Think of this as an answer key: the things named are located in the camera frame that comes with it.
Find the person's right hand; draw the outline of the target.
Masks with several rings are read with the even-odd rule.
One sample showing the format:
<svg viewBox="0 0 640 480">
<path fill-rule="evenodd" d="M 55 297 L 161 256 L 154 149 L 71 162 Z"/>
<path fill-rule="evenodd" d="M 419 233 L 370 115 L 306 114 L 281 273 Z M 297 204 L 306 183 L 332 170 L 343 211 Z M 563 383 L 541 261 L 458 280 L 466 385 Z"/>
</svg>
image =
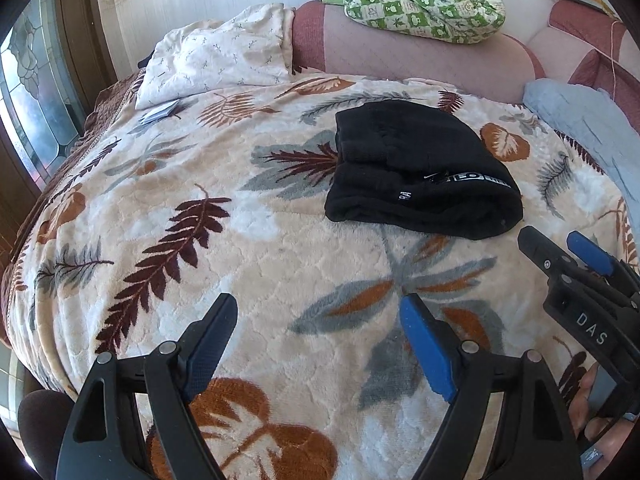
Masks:
<svg viewBox="0 0 640 480">
<path fill-rule="evenodd" d="M 616 422 L 606 434 L 597 440 L 597 436 L 605 430 L 610 422 L 607 418 L 589 416 L 588 398 L 592 385 L 596 380 L 598 368 L 599 365 L 594 363 L 588 372 L 582 376 L 576 396 L 568 408 L 574 434 L 578 436 L 578 434 L 583 432 L 589 441 L 596 442 L 596 449 L 602 454 L 600 460 L 584 471 L 585 479 L 597 479 L 600 477 L 625 443 L 632 428 L 634 428 L 634 422 L 621 419 Z"/>
</svg>

